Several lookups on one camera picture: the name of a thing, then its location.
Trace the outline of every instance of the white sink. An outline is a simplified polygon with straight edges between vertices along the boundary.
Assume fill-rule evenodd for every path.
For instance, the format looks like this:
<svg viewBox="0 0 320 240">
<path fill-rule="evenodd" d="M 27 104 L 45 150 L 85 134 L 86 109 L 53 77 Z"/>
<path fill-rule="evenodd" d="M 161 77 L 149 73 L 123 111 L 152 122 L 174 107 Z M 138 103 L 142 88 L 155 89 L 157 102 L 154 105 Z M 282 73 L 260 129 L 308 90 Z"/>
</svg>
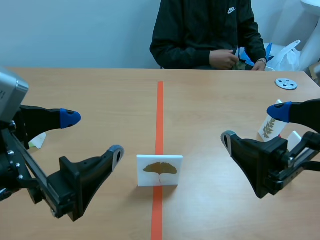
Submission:
<svg viewBox="0 0 320 240">
<path fill-rule="evenodd" d="M 320 16 L 320 0 L 300 0 L 303 7 L 312 14 Z"/>
<path fill-rule="evenodd" d="M 320 17 L 320 0 L 300 0 L 306 11 Z M 320 59 L 320 18 L 308 42 L 301 51 L 300 70 L 306 69 Z"/>
</svg>

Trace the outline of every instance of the nike logo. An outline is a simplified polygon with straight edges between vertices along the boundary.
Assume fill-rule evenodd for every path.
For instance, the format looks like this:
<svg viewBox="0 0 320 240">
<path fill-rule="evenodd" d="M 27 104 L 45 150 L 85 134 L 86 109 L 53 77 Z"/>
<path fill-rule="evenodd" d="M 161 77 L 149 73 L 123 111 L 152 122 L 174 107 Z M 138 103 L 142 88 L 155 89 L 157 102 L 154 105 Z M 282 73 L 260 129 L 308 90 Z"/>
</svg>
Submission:
<svg viewBox="0 0 320 240">
<path fill-rule="evenodd" d="M 237 10 L 235 7 L 230 7 L 230 9 L 228 11 L 228 14 L 233 13 L 235 10 Z"/>
</svg>

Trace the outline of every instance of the black jacket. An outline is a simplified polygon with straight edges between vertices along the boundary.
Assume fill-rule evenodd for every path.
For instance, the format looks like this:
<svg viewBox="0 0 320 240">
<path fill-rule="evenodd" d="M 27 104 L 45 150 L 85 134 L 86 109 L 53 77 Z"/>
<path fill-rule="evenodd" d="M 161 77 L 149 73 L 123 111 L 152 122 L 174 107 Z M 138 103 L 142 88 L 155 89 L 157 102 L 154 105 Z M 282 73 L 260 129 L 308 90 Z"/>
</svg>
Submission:
<svg viewBox="0 0 320 240">
<path fill-rule="evenodd" d="M 209 66 L 210 51 L 245 47 L 266 57 L 251 0 L 162 0 L 150 51 L 165 69 Z"/>
</svg>

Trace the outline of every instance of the orange tape line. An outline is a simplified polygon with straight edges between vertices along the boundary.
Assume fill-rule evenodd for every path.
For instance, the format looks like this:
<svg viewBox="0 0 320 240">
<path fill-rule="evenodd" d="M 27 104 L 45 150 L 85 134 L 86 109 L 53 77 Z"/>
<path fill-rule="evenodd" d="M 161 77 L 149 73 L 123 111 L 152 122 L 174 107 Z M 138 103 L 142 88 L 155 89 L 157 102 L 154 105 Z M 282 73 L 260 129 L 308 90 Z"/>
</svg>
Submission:
<svg viewBox="0 0 320 240">
<path fill-rule="evenodd" d="M 158 82 L 156 104 L 155 154 L 164 154 L 164 82 Z M 153 187 L 151 240 L 162 240 L 163 187 Z"/>
</svg>

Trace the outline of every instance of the hand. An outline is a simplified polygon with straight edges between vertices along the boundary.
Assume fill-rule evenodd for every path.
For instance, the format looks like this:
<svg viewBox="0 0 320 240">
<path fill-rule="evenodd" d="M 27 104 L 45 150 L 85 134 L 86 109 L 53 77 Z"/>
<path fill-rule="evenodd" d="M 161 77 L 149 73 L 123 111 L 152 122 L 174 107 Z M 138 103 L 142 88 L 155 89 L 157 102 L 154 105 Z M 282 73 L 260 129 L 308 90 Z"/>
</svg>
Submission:
<svg viewBox="0 0 320 240">
<path fill-rule="evenodd" d="M 251 71 L 264 71 L 266 70 L 266 64 L 263 61 L 257 61 Z"/>
<path fill-rule="evenodd" d="M 239 58 L 233 54 L 232 50 L 216 50 L 210 52 L 210 65 L 220 70 L 230 70 Z"/>
</svg>

